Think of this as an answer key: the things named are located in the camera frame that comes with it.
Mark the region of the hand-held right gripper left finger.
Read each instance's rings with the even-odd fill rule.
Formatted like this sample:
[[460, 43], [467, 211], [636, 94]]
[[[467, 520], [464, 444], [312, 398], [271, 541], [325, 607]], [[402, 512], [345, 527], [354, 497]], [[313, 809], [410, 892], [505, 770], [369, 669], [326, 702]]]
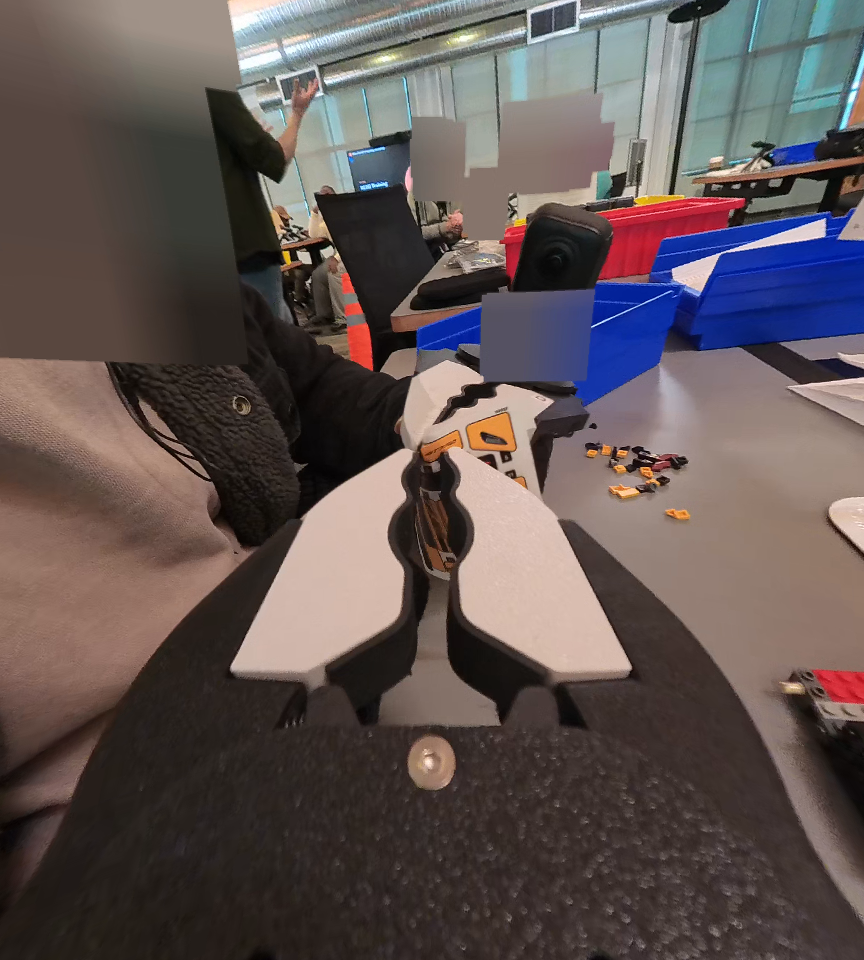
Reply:
[[405, 569], [391, 522], [414, 453], [402, 449], [336, 487], [301, 520], [230, 665], [238, 679], [322, 687], [327, 669], [401, 613]]

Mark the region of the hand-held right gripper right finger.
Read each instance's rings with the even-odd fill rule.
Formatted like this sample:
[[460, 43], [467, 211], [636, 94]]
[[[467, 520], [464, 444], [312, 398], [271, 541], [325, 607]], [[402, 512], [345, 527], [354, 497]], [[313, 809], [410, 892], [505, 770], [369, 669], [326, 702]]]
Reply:
[[517, 480], [447, 452], [466, 522], [452, 571], [462, 624], [550, 686], [628, 678], [631, 663], [555, 513]]

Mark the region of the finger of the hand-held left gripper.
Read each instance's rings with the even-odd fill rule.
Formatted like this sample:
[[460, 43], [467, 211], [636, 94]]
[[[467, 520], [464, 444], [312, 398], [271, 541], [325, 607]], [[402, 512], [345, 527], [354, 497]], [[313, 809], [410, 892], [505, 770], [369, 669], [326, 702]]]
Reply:
[[508, 411], [508, 385], [486, 383], [473, 368], [442, 361], [411, 379], [401, 436], [413, 452], [488, 450], [481, 421]]
[[584, 428], [589, 414], [574, 393], [546, 394], [528, 390], [528, 399], [534, 408], [528, 419], [529, 450], [534, 464], [536, 493], [542, 497], [555, 440], [571, 437]]

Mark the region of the orange sticker sheet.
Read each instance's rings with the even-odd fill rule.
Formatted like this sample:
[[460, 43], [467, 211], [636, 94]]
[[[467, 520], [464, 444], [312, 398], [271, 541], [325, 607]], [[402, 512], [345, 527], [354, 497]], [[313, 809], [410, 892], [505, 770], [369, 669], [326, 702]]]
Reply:
[[431, 577], [447, 581], [457, 558], [441, 503], [441, 455], [462, 450], [540, 497], [533, 440], [536, 419], [553, 402], [534, 390], [486, 383], [463, 385], [460, 393], [442, 400], [417, 448], [422, 467], [415, 532], [419, 556]]

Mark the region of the person's left forearm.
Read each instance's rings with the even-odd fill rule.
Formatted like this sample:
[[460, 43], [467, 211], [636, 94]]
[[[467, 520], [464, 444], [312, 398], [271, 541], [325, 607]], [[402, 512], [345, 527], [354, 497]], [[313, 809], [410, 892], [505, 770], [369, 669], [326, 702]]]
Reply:
[[240, 286], [247, 350], [241, 369], [284, 430], [300, 518], [337, 486], [404, 448], [401, 420], [411, 381], [343, 358], [277, 318], [253, 287]]

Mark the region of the grey desk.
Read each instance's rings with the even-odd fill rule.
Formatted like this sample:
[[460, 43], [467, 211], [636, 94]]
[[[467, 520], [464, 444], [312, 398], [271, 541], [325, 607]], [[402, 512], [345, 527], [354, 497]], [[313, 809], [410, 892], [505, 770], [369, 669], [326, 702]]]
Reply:
[[[589, 406], [598, 435], [690, 465], [619, 502], [583, 435], [556, 441], [546, 501], [582, 525], [702, 643], [740, 696], [803, 829], [864, 921], [864, 825], [777, 688], [798, 667], [864, 670], [864, 557], [828, 507], [864, 497], [864, 427], [788, 390], [827, 376], [672, 334], [660, 364]], [[678, 522], [667, 509], [687, 509]]]

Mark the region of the scatter of small toy pieces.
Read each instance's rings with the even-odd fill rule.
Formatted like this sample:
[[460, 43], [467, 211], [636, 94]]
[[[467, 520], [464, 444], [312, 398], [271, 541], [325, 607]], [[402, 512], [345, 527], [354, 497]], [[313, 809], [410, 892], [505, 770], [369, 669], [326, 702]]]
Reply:
[[690, 459], [681, 453], [656, 453], [643, 446], [629, 446], [603, 441], [584, 445], [586, 459], [601, 459], [618, 480], [607, 487], [608, 495], [628, 501], [651, 496], [672, 482], [672, 476], [684, 471]]

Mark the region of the wooden table with black cushion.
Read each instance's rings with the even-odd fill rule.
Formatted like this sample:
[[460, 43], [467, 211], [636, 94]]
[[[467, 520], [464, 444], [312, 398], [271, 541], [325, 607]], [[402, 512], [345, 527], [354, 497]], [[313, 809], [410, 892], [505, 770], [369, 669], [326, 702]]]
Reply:
[[476, 270], [463, 270], [453, 255], [440, 258], [404, 295], [390, 315], [395, 333], [413, 333], [479, 306], [486, 293], [505, 290], [510, 278], [503, 258]]

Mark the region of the black mesh chair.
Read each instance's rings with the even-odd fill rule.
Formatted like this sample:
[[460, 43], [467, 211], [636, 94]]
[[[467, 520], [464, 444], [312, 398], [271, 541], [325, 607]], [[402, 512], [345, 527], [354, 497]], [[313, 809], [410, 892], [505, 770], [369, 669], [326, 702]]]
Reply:
[[392, 312], [435, 260], [401, 184], [343, 194], [319, 191], [315, 198], [363, 309], [378, 370], [405, 346], [406, 336], [392, 329]]

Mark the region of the black monitor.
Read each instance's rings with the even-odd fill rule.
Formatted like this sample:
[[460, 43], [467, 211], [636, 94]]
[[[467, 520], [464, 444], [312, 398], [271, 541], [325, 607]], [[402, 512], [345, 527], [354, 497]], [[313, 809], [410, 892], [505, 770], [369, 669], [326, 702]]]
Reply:
[[346, 153], [353, 189], [357, 193], [403, 186], [411, 168], [410, 142], [395, 142]]

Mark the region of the large blue plastic bin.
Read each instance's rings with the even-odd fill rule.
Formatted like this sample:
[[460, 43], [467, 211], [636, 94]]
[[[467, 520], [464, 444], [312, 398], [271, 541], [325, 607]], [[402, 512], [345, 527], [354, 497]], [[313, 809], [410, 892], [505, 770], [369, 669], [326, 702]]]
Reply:
[[675, 329], [701, 351], [864, 334], [864, 239], [828, 213], [666, 239], [651, 282], [683, 288]]

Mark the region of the ceiling air vent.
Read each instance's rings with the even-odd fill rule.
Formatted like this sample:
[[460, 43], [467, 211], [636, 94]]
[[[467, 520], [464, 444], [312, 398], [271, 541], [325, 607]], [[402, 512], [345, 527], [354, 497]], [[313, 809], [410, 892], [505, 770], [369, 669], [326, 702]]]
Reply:
[[526, 11], [526, 42], [533, 45], [581, 30], [581, 1], [548, 1]]
[[280, 73], [274, 77], [274, 83], [283, 104], [290, 104], [295, 90], [313, 88], [313, 98], [322, 95], [322, 80], [317, 65], [289, 73]]

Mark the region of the long wooden table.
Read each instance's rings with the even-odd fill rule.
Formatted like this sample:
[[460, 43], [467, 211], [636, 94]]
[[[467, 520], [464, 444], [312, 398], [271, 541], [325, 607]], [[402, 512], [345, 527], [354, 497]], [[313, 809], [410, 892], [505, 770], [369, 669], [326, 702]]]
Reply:
[[754, 200], [785, 197], [798, 180], [824, 183], [818, 211], [832, 213], [838, 204], [845, 181], [861, 175], [864, 175], [864, 155], [779, 165], [759, 172], [703, 174], [695, 177], [692, 184], [702, 186], [703, 198], [729, 196], [743, 200], [745, 205], [734, 211], [729, 218], [729, 224], [738, 227], [746, 221]]

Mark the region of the black floor lamp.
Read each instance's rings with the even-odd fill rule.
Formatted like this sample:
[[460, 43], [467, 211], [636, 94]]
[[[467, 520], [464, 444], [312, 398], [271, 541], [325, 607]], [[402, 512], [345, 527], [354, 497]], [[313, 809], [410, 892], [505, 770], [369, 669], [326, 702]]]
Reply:
[[670, 25], [689, 25], [690, 33], [686, 51], [685, 73], [678, 106], [678, 122], [669, 172], [669, 192], [677, 192], [678, 174], [685, 138], [685, 127], [692, 94], [695, 65], [698, 57], [702, 22], [728, 5], [729, 1], [688, 1], [674, 8], [667, 16]]

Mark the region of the silver ceiling duct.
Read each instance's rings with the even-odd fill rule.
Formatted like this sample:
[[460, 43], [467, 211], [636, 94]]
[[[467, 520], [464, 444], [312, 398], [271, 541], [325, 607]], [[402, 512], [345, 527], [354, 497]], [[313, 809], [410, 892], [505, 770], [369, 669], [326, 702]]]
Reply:
[[244, 85], [510, 19], [545, 1], [228, 2]]

